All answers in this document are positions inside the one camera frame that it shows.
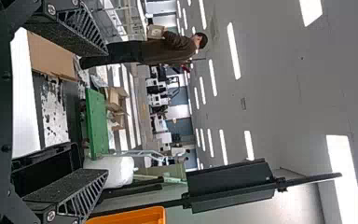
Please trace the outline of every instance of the orange bin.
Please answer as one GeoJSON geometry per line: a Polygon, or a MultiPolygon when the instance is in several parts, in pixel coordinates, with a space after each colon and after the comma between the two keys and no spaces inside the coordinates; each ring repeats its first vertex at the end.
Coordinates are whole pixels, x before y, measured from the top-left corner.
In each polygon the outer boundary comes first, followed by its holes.
{"type": "Polygon", "coordinates": [[[86,224],[165,224],[164,207],[151,207],[126,213],[95,217],[86,224]]]}

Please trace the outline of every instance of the fluorescent light panel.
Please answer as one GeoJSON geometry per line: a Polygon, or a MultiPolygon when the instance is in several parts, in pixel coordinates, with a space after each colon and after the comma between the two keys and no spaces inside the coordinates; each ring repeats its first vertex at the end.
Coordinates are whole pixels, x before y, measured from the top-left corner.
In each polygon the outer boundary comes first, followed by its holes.
{"type": "Polygon", "coordinates": [[[201,98],[202,98],[202,103],[204,105],[206,105],[206,98],[205,98],[205,89],[203,86],[203,78],[200,77],[200,87],[201,87],[201,98]]]}
{"type": "Polygon", "coordinates": [[[228,165],[225,132],[223,130],[219,130],[219,134],[220,134],[220,143],[221,143],[222,152],[223,152],[223,163],[225,165],[228,165]]]}
{"type": "Polygon", "coordinates": [[[304,26],[307,27],[318,20],[324,12],[321,0],[299,0],[304,26]]]}
{"type": "Polygon", "coordinates": [[[197,109],[200,109],[199,92],[197,91],[197,87],[194,88],[194,98],[196,98],[197,109]]]}
{"type": "Polygon", "coordinates": [[[186,30],[188,29],[186,9],[183,8],[183,22],[185,23],[186,30]]]}
{"type": "Polygon", "coordinates": [[[228,34],[229,48],[231,51],[232,65],[234,67],[234,76],[235,79],[240,79],[241,77],[240,60],[238,58],[237,43],[235,41],[234,28],[232,26],[232,22],[229,23],[227,26],[227,34],[228,34]]]}
{"type": "Polygon", "coordinates": [[[190,115],[192,115],[193,114],[193,108],[191,107],[190,98],[188,98],[188,109],[190,110],[190,115]]]}
{"type": "Polygon", "coordinates": [[[214,151],[213,151],[213,142],[212,142],[212,133],[211,129],[208,129],[208,141],[209,141],[209,150],[211,151],[211,157],[214,157],[214,151]]]}
{"type": "Polygon", "coordinates": [[[205,16],[205,8],[203,5],[203,0],[199,0],[200,1],[200,13],[201,13],[201,21],[202,21],[202,28],[205,30],[207,27],[206,24],[206,16],[205,16]]]}
{"type": "Polygon", "coordinates": [[[199,134],[199,129],[196,129],[196,137],[197,137],[197,146],[200,147],[200,134],[199,134]]]}
{"type": "Polygon", "coordinates": [[[255,154],[253,151],[253,143],[252,143],[252,136],[251,132],[245,131],[245,143],[246,143],[246,151],[248,153],[248,160],[254,161],[255,160],[255,154]]]}
{"type": "Polygon", "coordinates": [[[217,96],[216,79],[214,78],[214,68],[212,59],[209,60],[209,72],[211,73],[213,96],[217,96]]]}
{"type": "Polygon", "coordinates": [[[326,140],[333,172],[342,173],[342,177],[335,180],[342,223],[358,224],[358,184],[350,141],[345,135],[327,135],[326,140]]]}
{"type": "Polygon", "coordinates": [[[202,143],[202,150],[206,151],[206,147],[205,147],[205,136],[203,135],[203,130],[200,129],[200,135],[201,135],[201,143],[202,143]]]}
{"type": "Polygon", "coordinates": [[[113,76],[113,86],[114,87],[120,87],[120,64],[113,64],[114,66],[114,76],[113,76]]]}
{"type": "Polygon", "coordinates": [[[179,14],[179,18],[182,18],[182,9],[180,8],[180,2],[176,1],[176,4],[178,5],[177,12],[179,14]]]}
{"type": "Polygon", "coordinates": [[[129,145],[128,145],[128,142],[127,142],[126,130],[125,129],[118,130],[118,137],[120,138],[121,151],[128,151],[129,150],[129,145]]]}
{"type": "Polygon", "coordinates": [[[177,24],[177,27],[178,27],[178,32],[180,32],[180,21],[179,21],[179,18],[176,18],[176,24],[177,24]]]}
{"type": "Polygon", "coordinates": [[[185,71],[184,75],[183,75],[183,78],[185,80],[185,84],[186,86],[188,86],[188,81],[187,81],[187,72],[185,71]]]}

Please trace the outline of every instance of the man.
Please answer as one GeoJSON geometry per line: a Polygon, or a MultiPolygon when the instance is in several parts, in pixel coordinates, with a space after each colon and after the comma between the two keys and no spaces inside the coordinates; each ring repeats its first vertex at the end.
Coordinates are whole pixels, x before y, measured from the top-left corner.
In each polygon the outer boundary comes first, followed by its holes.
{"type": "Polygon", "coordinates": [[[175,157],[175,164],[185,163],[186,161],[188,161],[188,157],[185,156],[175,157]]]}
{"type": "Polygon", "coordinates": [[[79,63],[81,69],[113,63],[184,63],[197,49],[205,48],[207,43],[208,37],[204,33],[196,33],[189,38],[165,31],[162,39],[108,44],[108,56],[83,57],[79,63]]]}

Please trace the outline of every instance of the dark pants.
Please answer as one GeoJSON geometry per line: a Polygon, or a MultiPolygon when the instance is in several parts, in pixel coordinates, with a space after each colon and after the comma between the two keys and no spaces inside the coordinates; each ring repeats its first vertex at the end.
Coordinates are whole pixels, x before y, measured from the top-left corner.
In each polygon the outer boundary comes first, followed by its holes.
{"type": "Polygon", "coordinates": [[[141,63],[141,43],[142,41],[133,40],[108,44],[108,56],[83,57],[80,59],[80,67],[88,69],[114,63],[141,63]]]}

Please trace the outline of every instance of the screw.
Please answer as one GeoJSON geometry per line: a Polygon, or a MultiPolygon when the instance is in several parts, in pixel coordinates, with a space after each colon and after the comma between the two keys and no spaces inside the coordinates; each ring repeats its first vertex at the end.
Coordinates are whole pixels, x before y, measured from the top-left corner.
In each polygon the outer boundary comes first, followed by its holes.
{"type": "Polygon", "coordinates": [[[3,145],[3,146],[1,147],[1,151],[3,151],[3,152],[9,152],[9,151],[11,151],[11,145],[3,145]]]}
{"type": "Polygon", "coordinates": [[[54,211],[50,211],[48,213],[48,222],[51,222],[52,220],[54,220],[55,218],[55,212],[54,211]]]}
{"type": "Polygon", "coordinates": [[[54,16],[56,13],[57,11],[55,10],[55,6],[53,6],[52,4],[48,4],[48,14],[54,16]]]}

